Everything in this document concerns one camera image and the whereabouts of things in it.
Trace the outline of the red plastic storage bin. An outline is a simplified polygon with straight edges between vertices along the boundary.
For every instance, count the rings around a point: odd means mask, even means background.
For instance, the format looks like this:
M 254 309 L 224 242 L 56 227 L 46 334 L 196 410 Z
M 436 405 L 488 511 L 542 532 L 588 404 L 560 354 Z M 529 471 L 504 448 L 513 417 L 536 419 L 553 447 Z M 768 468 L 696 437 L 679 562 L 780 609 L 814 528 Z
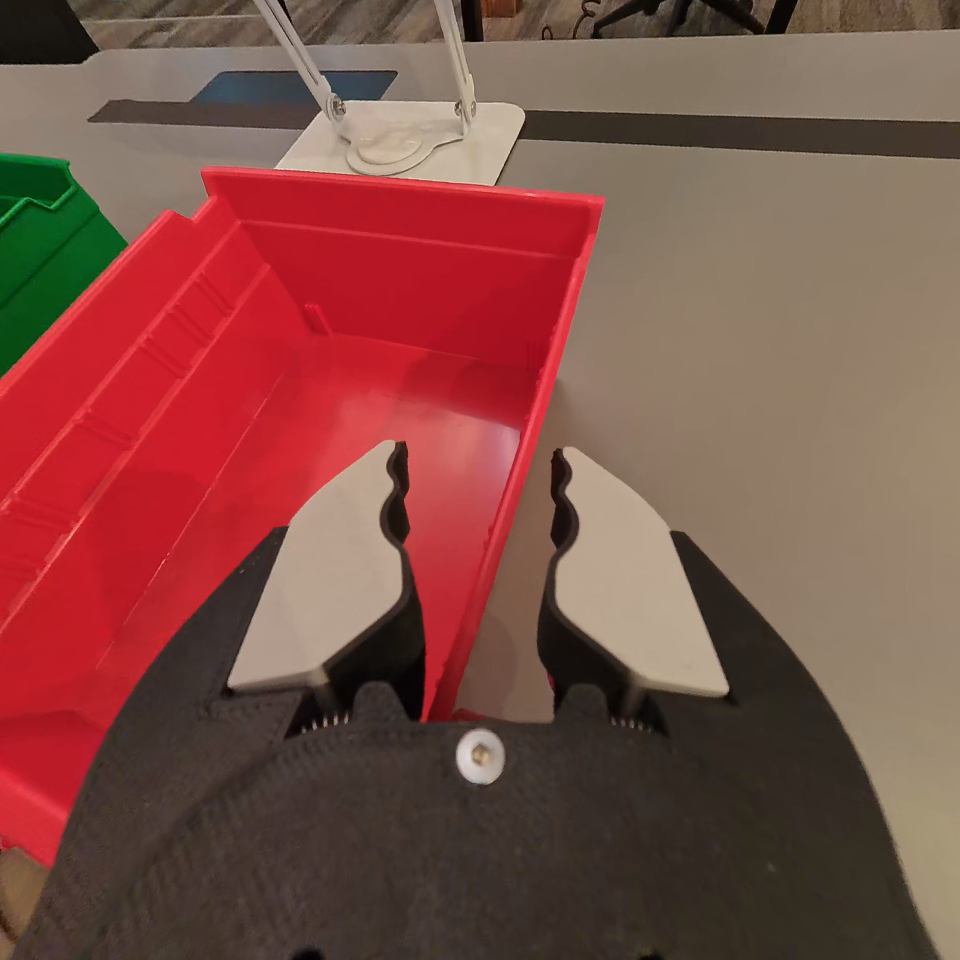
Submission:
M 2 378 L 2 846 L 50 866 L 106 730 L 274 528 L 409 450 L 423 718 L 447 720 L 603 200 L 208 168 Z

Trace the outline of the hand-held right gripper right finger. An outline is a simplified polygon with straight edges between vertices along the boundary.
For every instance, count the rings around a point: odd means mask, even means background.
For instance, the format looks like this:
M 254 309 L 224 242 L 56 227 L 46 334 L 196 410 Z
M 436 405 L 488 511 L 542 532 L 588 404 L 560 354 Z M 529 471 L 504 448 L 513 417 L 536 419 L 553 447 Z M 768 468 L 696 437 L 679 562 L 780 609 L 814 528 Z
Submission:
M 653 691 L 722 699 L 730 683 L 668 524 L 581 450 L 551 458 L 554 504 L 536 649 L 555 710 L 574 687 L 610 714 Z

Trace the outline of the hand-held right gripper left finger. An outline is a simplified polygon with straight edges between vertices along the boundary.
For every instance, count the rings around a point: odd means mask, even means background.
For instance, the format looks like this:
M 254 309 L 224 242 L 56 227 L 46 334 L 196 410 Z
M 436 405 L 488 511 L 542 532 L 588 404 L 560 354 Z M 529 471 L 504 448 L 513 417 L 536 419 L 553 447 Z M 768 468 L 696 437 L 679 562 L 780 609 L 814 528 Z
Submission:
M 279 546 L 226 680 L 234 693 L 310 690 L 344 712 L 367 683 L 424 709 L 426 632 L 412 563 L 409 450 L 384 440 L 328 480 Z

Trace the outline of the white desk stand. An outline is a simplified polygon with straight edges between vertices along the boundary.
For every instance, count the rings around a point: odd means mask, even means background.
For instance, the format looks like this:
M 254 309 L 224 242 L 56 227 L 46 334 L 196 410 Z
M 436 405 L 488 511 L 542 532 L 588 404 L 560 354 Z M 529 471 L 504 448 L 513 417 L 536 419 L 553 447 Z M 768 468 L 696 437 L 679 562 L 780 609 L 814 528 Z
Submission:
M 256 1 L 320 108 L 278 170 L 493 186 L 519 139 L 524 110 L 480 102 L 450 1 L 434 7 L 457 87 L 454 102 L 350 101 L 335 94 L 277 1 Z

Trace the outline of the green plastic storage bin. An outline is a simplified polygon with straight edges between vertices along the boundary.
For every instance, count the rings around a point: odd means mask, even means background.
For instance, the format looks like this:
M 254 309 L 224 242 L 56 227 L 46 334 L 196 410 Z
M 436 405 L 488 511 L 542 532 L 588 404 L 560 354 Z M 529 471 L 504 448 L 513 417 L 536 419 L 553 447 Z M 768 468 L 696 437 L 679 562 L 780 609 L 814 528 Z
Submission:
M 1 374 L 127 242 L 63 159 L 1 154 Z

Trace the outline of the black office chair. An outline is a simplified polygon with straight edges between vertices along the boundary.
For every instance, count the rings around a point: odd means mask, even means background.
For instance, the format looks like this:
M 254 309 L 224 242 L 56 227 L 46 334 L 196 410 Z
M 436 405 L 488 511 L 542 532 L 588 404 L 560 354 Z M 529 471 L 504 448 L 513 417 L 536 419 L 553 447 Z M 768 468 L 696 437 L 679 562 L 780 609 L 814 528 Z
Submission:
M 665 3 L 665 1 L 624 2 L 613 11 L 594 20 L 590 38 L 592 40 L 601 39 L 604 29 L 636 15 L 643 14 L 647 17 L 653 17 L 660 6 Z M 665 36 L 672 37 L 676 34 L 677 30 L 686 22 L 693 4 L 694 1 L 673 2 Z M 753 14 L 753 2 L 702 1 L 701 4 L 751 34 L 762 35 L 765 33 L 765 26 Z

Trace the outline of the blue rectangular mat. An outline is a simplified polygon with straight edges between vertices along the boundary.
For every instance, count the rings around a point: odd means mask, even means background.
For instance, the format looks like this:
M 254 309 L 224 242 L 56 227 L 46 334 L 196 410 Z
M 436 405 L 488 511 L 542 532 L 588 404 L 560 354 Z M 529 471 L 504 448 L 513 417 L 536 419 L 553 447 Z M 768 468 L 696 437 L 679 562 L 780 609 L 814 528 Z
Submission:
M 395 70 L 329 70 L 321 73 L 343 101 L 379 101 L 398 77 Z M 318 103 L 295 71 L 222 71 L 195 94 L 194 104 L 306 106 Z

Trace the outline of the dark tape strip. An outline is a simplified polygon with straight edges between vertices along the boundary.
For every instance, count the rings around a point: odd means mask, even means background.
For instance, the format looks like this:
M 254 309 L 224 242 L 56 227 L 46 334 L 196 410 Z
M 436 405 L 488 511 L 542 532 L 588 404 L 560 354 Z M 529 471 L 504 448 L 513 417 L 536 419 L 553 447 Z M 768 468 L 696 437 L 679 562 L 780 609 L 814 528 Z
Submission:
M 303 131 L 303 105 L 107 101 L 88 122 Z M 519 139 L 878 158 L 959 159 L 959 124 L 890 119 L 527 111 Z

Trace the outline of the black rounded object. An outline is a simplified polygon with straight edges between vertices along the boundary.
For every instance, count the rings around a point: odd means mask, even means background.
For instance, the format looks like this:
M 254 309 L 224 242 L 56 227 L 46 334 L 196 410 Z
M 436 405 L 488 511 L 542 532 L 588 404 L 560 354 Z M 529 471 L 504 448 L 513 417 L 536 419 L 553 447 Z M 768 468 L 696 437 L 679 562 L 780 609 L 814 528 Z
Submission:
M 77 65 L 98 52 L 67 1 L 1 1 L 2 65 Z

